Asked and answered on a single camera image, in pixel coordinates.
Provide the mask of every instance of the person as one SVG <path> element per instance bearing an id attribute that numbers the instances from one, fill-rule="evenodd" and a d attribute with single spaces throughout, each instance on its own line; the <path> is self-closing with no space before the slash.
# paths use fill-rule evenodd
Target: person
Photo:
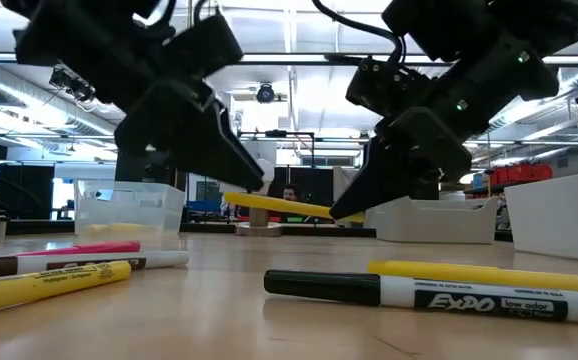
<path id="1" fill-rule="evenodd" d="M 300 189 L 294 184 L 287 184 L 283 188 L 282 198 L 289 201 L 300 201 Z"/>

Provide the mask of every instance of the ceiling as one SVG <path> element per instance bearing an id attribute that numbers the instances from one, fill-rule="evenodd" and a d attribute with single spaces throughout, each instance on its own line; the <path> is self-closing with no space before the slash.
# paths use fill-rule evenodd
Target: ceiling
<path id="1" fill-rule="evenodd" d="M 388 0 L 323 1 L 347 17 L 385 27 L 380 13 L 388 5 Z M 187 27 L 187 1 L 178 1 L 172 24 L 180 31 Z M 227 18 L 240 46 L 247 54 L 252 53 L 390 53 L 392 45 L 377 36 L 340 26 L 317 12 L 310 0 L 220 0 L 211 1 L 212 6 L 220 6 Z M 13 29 L 23 28 L 26 20 L 0 6 L 0 54 L 11 54 L 14 40 Z M 411 39 L 407 39 L 409 55 L 423 55 Z M 560 55 L 578 55 L 578 43 L 564 49 Z M 444 67 L 424 67 L 419 70 L 428 76 L 438 76 Z M 260 118 L 256 127 L 283 128 L 286 130 L 314 131 L 322 136 L 357 136 L 360 131 L 371 130 L 379 116 L 345 101 L 347 85 L 354 74 L 353 67 L 345 66 L 293 66 L 295 81 L 291 83 L 290 71 L 284 65 L 232 66 L 208 79 L 208 82 L 225 97 L 233 96 L 232 110 L 240 112 L 243 119 Z M 42 67 L 0 64 L 0 85 L 9 90 L 8 94 L 18 99 L 35 98 L 37 107 L 51 108 L 75 116 L 85 124 L 84 130 L 95 130 L 99 134 L 111 133 L 124 114 L 112 105 L 100 103 L 76 104 L 72 97 L 48 84 L 52 69 Z M 562 98 L 549 103 L 524 104 L 514 101 L 492 123 L 495 128 L 489 139 L 498 141 L 493 146 L 471 145 L 469 149 L 480 162 L 489 159 L 513 156 L 533 156 L 554 149 L 554 145 L 516 145 L 505 141 L 531 139 L 533 141 L 578 141 L 578 106 L 568 107 L 568 100 L 575 97 L 571 85 L 578 79 L 578 68 L 562 69 Z M 295 119 L 289 119 L 287 103 L 275 106 L 275 114 L 266 109 L 260 112 L 253 101 L 242 99 L 251 96 L 252 90 L 261 83 L 271 83 L 276 93 L 289 94 L 293 90 L 292 101 Z M 538 131 L 544 136 L 536 137 Z"/>

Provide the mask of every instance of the pink highlighter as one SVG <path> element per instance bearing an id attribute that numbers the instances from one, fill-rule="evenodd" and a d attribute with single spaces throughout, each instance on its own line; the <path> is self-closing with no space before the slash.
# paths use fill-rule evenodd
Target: pink highlighter
<path id="1" fill-rule="evenodd" d="M 117 252 L 139 252 L 139 241 L 106 242 L 97 244 L 76 245 L 62 249 L 32 251 L 16 254 L 16 256 L 33 255 L 73 255 L 73 254 L 97 254 L 97 253 L 117 253 Z"/>

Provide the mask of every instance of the white storage bin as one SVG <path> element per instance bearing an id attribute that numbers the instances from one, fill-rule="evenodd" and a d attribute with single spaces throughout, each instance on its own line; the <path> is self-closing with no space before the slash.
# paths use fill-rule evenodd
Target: white storage bin
<path id="1" fill-rule="evenodd" d="M 77 180 L 76 235 L 177 234 L 185 193 L 165 184 Z"/>
<path id="2" fill-rule="evenodd" d="M 378 239 L 411 243 L 491 244 L 498 198 L 432 201 L 400 198 L 369 209 L 367 228 Z"/>
<path id="3" fill-rule="evenodd" d="M 578 175 L 505 189 L 516 250 L 578 259 Z"/>

